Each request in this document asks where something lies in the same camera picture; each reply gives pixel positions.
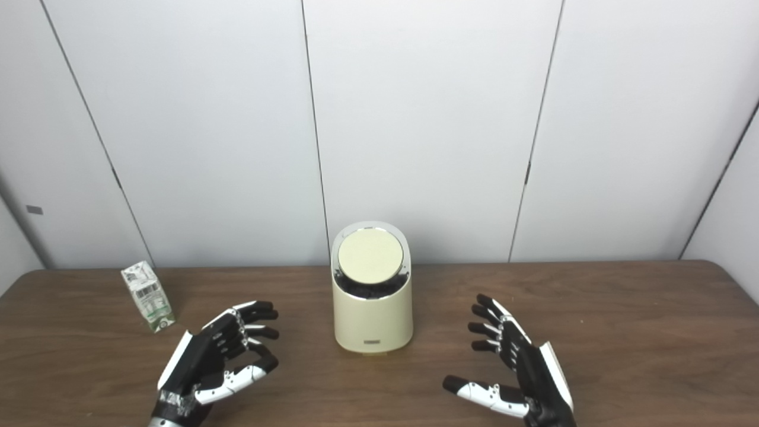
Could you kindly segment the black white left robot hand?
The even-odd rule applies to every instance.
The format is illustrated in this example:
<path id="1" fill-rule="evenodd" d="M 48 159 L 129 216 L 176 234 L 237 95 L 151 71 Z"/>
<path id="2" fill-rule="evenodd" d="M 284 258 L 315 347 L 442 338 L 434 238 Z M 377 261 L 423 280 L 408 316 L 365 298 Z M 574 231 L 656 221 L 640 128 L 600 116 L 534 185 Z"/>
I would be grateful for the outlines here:
<path id="1" fill-rule="evenodd" d="M 198 333 L 187 330 L 158 384 L 150 426 L 201 426 L 215 403 L 243 391 L 279 365 L 260 338 L 279 332 L 260 324 L 279 316 L 272 302 L 234 305 Z"/>

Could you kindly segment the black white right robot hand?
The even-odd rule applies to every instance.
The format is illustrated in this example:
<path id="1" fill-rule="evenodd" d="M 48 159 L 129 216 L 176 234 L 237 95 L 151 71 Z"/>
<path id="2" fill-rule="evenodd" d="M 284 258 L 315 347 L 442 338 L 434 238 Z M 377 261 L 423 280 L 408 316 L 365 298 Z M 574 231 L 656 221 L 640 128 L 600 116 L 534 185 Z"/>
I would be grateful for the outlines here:
<path id="1" fill-rule="evenodd" d="M 532 343 L 516 318 L 488 295 L 477 294 L 471 311 L 485 323 L 469 322 L 485 338 L 474 351 L 493 352 L 516 375 L 518 387 L 469 381 L 447 375 L 442 386 L 461 399 L 521 419 L 526 426 L 575 426 L 574 404 L 566 377 L 550 342 Z"/>

